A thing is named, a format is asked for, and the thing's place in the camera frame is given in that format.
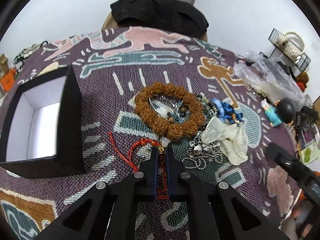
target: black box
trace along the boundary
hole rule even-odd
[[[71,66],[20,85],[2,127],[0,166],[27,179],[84,173],[81,101]]]

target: brown figure pattern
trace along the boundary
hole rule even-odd
[[[208,57],[201,57],[200,58],[201,65],[198,66],[198,71],[201,76],[208,79],[215,79],[219,85],[222,87],[224,92],[229,96],[231,99],[230,105],[233,108],[238,107],[238,103],[236,98],[234,97],[233,93],[228,87],[228,83],[231,85],[244,85],[241,79],[233,78],[232,77],[232,67],[224,67],[219,65],[219,62],[214,58]]]

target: red cord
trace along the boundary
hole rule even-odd
[[[151,139],[148,139],[148,138],[143,138],[143,139],[135,142],[131,146],[131,148],[128,151],[128,154],[127,154],[128,155],[128,159],[127,159],[117,149],[115,141],[114,141],[113,136],[112,136],[112,132],[108,132],[108,135],[109,135],[109,139],[110,139],[111,145],[112,145],[113,149],[115,150],[115,152],[120,156],[121,159],[123,159],[126,163],[128,163],[133,168],[134,172],[137,172],[139,169],[131,160],[133,150],[135,148],[137,148],[138,146],[140,146],[140,145],[144,146],[147,143],[150,143],[152,146],[156,146],[156,147],[160,146],[160,143],[155,141],[155,140],[151,140]],[[169,199],[169,196],[167,195],[167,172],[166,172],[166,169],[165,169],[164,156],[163,155],[160,155],[160,167],[161,167],[162,172],[163,172],[163,187],[162,187],[161,190],[157,191],[157,199],[159,199],[159,200]]]
[[[108,135],[109,135],[109,139],[110,139],[111,145],[112,145],[113,149],[115,150],[115,152],[118,153],[118,155],[120,156],[120,158],[123,159],[126,163],[128,163],[128,164],[133,168],[134,172],[137,172],[137,171],[139,170],[138,167],[137,167],[134,163],[132,163],[132,162],[130,162],[129,160],[127,160],[127,158],[124,157],[124,156],[119,152],[119,150],[117,149],[116,144],[115,144],[115,141],[114,141],[113,136],[112,136],[112,132],[108,132]]]

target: woven blanket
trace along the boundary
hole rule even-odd
[[[155,81],[185,86],[191,93],[228,101],[244,116],[248,160],[227,158],[190,169],[204,181],[225,181],[279,225],[293,205],[297,183],[265,156],[270,142],[294,154],[294,132],[275,128],[260,108],[261,98],[232,75],[235,55],[210,43],[177,33],[131,27],[103,30],[55,41],[36,51],[0,107],[0,127],[17,86],[57,67],[72,65],[83,96],[82,145],[86,173],[52,179],[25,179],[0,168],[1,212],[19,239],[32,239],[98,181],[121,181],[133,172],[114,151],[126,154],[140,138],[158,139],[134,113],[135,95]],[[177,160],[187,157],[191,141],[172,143]],[[134,162],[150,157],[151,146],[134,152]],[[135,239],[189,239],[186,203],[139,203]]]

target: beaded bracelet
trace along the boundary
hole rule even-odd
[[[191,112],[189,120],[179,124],[159,116],[149,104],[149,98],[156,95],[166,95],[183,100],[184,106],[187,106]],[[191,137],[198,132],[198,127],[204,124],[201,102],[196,101],[196,96],[188,93],[184,87],[175,86],[172,83],[155,82],[152,86],[144,87],[136,96],[135,104],[135,112],[142,121],[148,124],[156,134],[166,135],[170,140],[180,140],[183,136]]]

